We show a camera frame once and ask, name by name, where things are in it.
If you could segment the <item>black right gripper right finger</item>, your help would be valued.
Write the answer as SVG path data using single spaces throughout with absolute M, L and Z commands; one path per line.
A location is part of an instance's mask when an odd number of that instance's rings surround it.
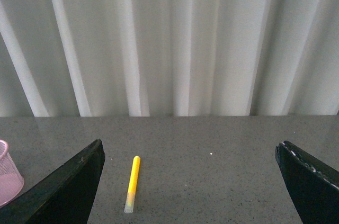
M 338 171 L 289 141 L 275 158 L 302 223 L 338 223 Z

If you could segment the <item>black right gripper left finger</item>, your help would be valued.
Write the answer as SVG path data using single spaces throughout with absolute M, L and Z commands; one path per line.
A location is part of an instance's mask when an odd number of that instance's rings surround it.
M 87 223 L 105 153 L 100 139 L 1 208 L 1 223 Z

